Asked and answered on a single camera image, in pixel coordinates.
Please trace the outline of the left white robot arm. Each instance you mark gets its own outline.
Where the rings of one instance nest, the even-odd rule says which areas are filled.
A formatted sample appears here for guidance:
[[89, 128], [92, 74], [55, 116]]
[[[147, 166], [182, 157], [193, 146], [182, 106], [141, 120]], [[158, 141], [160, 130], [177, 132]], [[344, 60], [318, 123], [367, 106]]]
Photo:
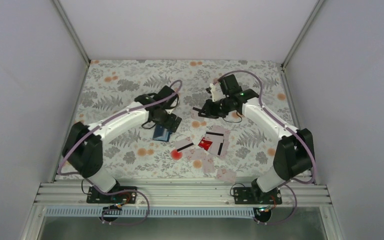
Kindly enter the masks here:
[[158, 93], [142, 94], [124, 109], [107, 118], [91, 124], [75, 123], [68, 134], [62, 149], [62, 162], [57, 174], [68, 176], [63, 172], [66, 162], [75, 169], [72, 174], [81, 175], [98, 191], [104, 201], [111, 203], [119, 197], [118, 181], [103, 166], [104, 145], [119, 137], [122, 133], [155, 123], [174, 133], [182, 119], [171, 111], [179, 102], [179, 94], [165, 85]]

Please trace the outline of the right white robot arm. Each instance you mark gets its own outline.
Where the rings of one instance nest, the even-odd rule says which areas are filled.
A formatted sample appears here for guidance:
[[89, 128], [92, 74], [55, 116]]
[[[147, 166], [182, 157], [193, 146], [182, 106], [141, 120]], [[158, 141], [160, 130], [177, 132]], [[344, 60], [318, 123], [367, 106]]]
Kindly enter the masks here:
[[259, 127], [270, 129], [277, 139], [272, 166], [251, 183], [254, 202], [264, 203], [270, 191], [307, 170], [316, 170], [313, 135], [308, 129], [298, 129], [281, 119], [263, 103], [261, 92], [242, 89], [233, 71], [222, 75], [217, 82], [224, 97], [215, 99], [215, 85], [210, 84], [206, 91], [212, 97], [202, 107], [195, 108], [199, 117], [218, 119], [238, 112]]

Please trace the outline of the red credit card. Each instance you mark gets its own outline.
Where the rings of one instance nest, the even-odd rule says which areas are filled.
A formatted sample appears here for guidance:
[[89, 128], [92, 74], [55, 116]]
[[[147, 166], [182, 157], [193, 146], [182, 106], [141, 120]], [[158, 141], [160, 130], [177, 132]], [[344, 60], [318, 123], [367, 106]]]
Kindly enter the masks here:
[[200, 142], [198, 143], [198, 146], [208, 152], [210, 150], [212, 144], [213, 144], [213, 141], [208, 140], [205, 137], [203, 137], [200, 140]]

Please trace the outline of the floral card in middle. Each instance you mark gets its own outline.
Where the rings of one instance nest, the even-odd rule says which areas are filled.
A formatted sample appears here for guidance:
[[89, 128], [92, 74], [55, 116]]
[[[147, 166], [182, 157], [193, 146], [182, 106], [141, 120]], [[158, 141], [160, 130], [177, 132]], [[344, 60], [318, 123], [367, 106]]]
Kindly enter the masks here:
[[216, 171], [214, 159], [206, 157], [202, 160], [202, 172], [204, 174], [212, 174]]

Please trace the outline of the floral patterned table mat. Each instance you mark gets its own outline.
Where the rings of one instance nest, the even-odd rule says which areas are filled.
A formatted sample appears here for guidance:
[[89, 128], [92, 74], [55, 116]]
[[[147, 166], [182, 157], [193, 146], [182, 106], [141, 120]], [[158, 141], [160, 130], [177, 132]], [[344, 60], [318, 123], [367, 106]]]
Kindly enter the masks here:
[[269, 128], [259, 127], [231, 112], [225, 119], [192, 114], [210, 98], [206, 88], [223, 74], [233, 72], [240, 86], [262, 91], [263, 102], [283, 120], [293, 116], [278, 66], [268, 60], [93, 60], [77, 106], [75, 121], [86, 125], [127, 107], [141, 94], [156, 93], [173, 84], [180, 90], [174, 113], [182, 122], [169, 142], [153, 140], [150, 125], [123, 132], [103, 147], [104, 168], [117, 179], [213, 178], [200, 159], [175, 152], [175, 143], [187, 137], [197, 144], [212, 129], [229, 130], [226, 155], [214, 157], [216, 168], [237, 177], [257, 177], [273, 162], [277, 141]]

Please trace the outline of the floral card near rail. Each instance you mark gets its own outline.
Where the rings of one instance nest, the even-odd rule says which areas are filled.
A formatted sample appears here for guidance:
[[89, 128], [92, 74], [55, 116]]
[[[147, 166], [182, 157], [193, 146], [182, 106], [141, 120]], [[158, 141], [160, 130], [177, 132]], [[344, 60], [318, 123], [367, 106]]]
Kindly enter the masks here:
[[237, 179], [237, 173], [227, 168], [218, 168], [216, 171], [215, 179], [234, 184]]

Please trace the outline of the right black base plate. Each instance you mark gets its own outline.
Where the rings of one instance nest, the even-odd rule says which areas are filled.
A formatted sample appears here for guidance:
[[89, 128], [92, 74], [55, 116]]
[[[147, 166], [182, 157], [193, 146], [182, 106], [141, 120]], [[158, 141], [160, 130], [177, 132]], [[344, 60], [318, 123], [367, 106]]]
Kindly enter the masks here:
[[278, 188], [262, 192], [257, 187], [239, 186], [232, 189], [232, 195], [236, 205], [280, 205], [283, 202]]

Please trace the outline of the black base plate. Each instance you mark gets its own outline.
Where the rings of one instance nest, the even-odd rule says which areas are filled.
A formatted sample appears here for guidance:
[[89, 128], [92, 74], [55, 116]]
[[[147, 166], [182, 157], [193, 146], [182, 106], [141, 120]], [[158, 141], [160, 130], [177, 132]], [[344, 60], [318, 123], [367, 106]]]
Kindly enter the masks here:
[[280, 205], [283, 202], [278, 188], [262, 192], [257, 187], [239, 186], [232, 189], [232, 195], [236, 205]]
[[88, 204], [134, 204], [136, 197], [137, 194], [131, 191], [115, 195], [105, 195], [91, 186], [87, 193], [86, 202]]

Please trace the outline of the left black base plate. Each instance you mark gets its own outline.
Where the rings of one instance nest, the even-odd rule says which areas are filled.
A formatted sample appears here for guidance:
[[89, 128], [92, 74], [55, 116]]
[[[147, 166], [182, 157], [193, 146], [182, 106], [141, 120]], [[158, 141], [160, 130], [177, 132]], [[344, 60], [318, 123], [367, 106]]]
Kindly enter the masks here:
[[87, 193], [86, 202], [88, 204], [134, 204], [136, 197], [137, 194], [131, 191], [115, 195], [105, 195], [91, 186]]

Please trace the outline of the aluminium rail frame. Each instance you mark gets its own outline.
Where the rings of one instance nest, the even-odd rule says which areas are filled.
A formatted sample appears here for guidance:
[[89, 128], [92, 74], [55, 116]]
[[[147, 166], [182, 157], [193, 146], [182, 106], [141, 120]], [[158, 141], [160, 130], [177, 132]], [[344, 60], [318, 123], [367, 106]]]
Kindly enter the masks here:
[[[232, 185], [213, 178], [182, 179], [121, 179], [122, 186], [134, 186], [144, 196], [138, 196], [137, 207], [230, 207], [235, 206]], [[297, 199], [299, 207], [327, 207], [332, 205], [325, 185], [289, 183], [280, 188], [282, 203], [277, 207], [291, 207]], [[34, 204], [52, 206], [85, 206], [87, 196], [81, 190], [80, 180], [56, 180], [40, 184]]]

